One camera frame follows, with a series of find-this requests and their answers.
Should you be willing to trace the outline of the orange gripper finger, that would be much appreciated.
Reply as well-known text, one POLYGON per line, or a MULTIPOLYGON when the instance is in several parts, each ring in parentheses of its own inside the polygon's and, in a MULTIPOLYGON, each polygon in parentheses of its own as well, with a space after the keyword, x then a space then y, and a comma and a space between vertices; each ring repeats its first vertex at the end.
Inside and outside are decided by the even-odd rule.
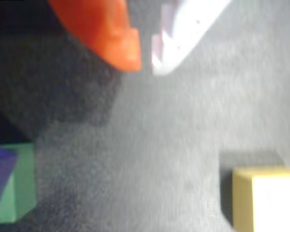
POLYGON ((51 0, 63 27, 118 70, 141 70, 138 29, 130 24, 125 0, 51 0))

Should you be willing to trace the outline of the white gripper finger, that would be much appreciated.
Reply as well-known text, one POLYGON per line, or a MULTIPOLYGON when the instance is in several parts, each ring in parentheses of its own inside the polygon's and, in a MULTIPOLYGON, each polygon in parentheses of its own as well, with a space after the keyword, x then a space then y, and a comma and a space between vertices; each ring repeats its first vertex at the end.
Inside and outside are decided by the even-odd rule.
POLYGON ((211 28, 230 0, 170 0, 161 5, 160 31, 151 38, 151 69, 174 71, 211 28))

